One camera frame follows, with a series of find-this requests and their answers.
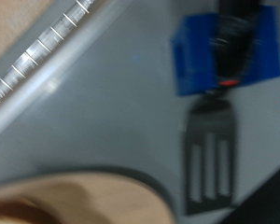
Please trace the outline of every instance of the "tan object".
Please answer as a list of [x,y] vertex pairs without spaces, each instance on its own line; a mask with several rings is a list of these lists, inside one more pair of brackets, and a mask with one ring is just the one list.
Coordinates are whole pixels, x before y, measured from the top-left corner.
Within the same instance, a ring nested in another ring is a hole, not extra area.
[[10,198],[40,202],[66,224],[175,223],[153,189],[122,175],[53,175],[0,188],[0,201]]
[[53,0],[0,0],[0,57]]

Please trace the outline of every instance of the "gray surface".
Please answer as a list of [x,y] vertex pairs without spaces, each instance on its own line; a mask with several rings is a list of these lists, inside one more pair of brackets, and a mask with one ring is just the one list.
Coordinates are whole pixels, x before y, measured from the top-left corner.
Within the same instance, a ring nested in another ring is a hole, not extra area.
[[[280,1],[271,1],[279,6]],[[214,223],[228,210],[182,217],[181,124],[169,39],[206,1],[135,1],[58,82],[0,135],[0,183],[47,170],[116,165],[159,180],[178,223]],[[280,78],[235,90],[240,202],[280,166]]]

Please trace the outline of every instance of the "cutting board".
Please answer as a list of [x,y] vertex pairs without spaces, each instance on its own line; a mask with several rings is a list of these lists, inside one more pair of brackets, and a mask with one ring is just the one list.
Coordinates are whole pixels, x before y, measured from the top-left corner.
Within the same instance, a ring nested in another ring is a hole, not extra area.
[[151,187],[123,175],[50,175],[0,187],[0,201],[27,198],[67,224],[173,224],[169,206]]

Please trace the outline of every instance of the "spatula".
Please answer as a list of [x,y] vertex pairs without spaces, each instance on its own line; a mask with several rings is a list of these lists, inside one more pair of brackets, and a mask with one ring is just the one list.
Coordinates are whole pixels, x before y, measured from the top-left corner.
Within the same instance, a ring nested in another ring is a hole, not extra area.
[[249,66],[259,0],[220,0],[214,56],[219,88],[206,93],[189,112],[185,133],[187,215],[232,203],[236,155],[236,122],[223,99]]

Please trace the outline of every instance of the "metal spatula head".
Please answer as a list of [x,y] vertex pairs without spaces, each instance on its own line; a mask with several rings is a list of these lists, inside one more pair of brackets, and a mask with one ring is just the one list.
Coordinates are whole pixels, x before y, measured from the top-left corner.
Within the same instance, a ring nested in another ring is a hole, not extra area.
[[205,97],[185,133],[187,215],[228,207],[234,191],[235,119],[231,104]]

